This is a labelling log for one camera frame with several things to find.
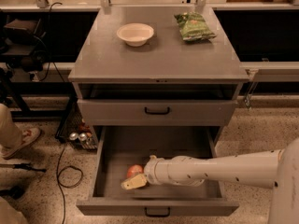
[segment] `drawer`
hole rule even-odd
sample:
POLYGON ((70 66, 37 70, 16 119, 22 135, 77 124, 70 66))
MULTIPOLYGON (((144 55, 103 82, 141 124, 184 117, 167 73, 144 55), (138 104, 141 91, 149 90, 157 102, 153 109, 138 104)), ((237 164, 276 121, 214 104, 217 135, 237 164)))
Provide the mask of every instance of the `drawer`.
POLYGON ((147 185, 124 190, 128 167, 145 165, 150 155, 171 159, 177 155, 211 158, 205 127, 110 126, 102 129, 96 176, 87 200, 78 200, 84 215, 94 216, 229 216, 238 203, 223 197, 223 185, 205 181, 199 187, 147 185))
POLYGON ((78 106, 90 125, 223 126, 236 101, 79 100, 78 106))

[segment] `shoe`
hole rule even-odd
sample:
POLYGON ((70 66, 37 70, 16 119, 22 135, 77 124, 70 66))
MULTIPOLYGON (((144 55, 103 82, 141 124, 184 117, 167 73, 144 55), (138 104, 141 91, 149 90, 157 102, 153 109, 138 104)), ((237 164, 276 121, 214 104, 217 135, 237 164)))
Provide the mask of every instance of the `shoe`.
POLYGON ((3 148, 1 150, 1 157, 5 160, 9 160, 12 158, 17 152, 21 149, 31 145, 34 141, 39 137, 41 134, 40 129, 38 128, 31 128, 22 132, 22 142, 18 147, 15 148, 3 148))

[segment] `green chip bag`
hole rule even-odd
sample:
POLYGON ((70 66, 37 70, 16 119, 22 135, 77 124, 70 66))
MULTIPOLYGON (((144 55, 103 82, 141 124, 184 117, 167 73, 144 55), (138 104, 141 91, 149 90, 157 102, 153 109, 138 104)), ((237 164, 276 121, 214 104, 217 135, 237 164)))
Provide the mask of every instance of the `green chip bag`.
POLYGON ((184 41, 207 40, 216 36, 209 30, 203 16, 197 12, 177 14, 175 18, 184 41))

